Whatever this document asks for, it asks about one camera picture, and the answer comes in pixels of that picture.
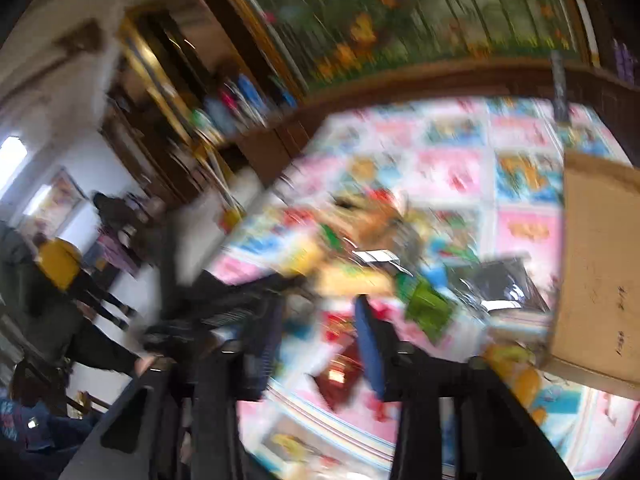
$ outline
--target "white wall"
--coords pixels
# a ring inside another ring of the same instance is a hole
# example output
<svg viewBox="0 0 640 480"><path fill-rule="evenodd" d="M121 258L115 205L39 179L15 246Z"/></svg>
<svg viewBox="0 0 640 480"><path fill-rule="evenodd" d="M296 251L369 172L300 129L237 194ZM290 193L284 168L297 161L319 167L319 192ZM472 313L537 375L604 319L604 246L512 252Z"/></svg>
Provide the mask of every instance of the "white wall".
<svg viewBox="0 0 640 480"><path fill-rule="evenodd" d="M92 192L120 196L129 191L142 193L142 190L98 132L81 136L60 156L56 165L66 168L88 198L59 234L85 252L94 243L100 225L90 201Z"/></svg>

